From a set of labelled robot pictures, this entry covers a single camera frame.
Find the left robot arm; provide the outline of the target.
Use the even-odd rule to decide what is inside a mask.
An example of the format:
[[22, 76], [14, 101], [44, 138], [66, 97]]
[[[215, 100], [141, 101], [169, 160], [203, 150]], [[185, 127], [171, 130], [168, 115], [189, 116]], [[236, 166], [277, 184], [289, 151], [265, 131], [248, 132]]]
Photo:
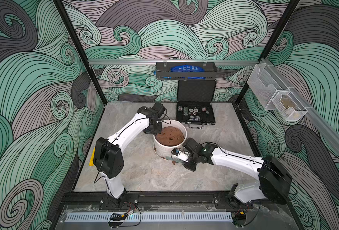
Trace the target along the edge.
[[142, 106], [119, 131], [108, 138], [99, 138], [96, 141], [92, 154], [92, 164], [98, 171], [95, 182], [103, 178], [107, 185], [107, 193], [113, 199], [121, 199], [125, 192], [120, 177], [124, 167], [124, 150], [142, 132], [150, 135], [161, 133], [161, 118], [166, 111], [161, 103], [155, 103], [152, 107]]

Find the white ceramic pot with mud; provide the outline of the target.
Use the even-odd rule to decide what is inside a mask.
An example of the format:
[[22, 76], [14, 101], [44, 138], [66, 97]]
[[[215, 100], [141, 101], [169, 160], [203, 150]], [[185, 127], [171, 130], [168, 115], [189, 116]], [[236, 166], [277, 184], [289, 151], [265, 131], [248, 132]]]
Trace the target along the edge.
[[172, 160], [171, 153], [174, 148], [182, 147], [187, 139], [185, 126], [176, 120], [162, 122], [161, 133], [153, 136], [155, 154], [164, 160]]

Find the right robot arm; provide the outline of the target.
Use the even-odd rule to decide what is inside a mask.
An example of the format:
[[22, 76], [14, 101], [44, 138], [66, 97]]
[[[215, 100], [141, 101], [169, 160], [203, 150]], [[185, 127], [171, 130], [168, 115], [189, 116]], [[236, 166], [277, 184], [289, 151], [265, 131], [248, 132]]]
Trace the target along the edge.
[[182, 161], [183, 166], [194, 172], [200, 163], [224, 166], [245, 173], [255, 179], [249, 184], [234, 184], [229, 199], [234, 203], [248, 203], [254, 200], [268, 199], [276, 204], [285, 205], [291, 188], [292, 176], [274, 157], [252, 157], [228, 151], [213, 142], [200, 144], [187, 139], [182, 148], [171, 153]]

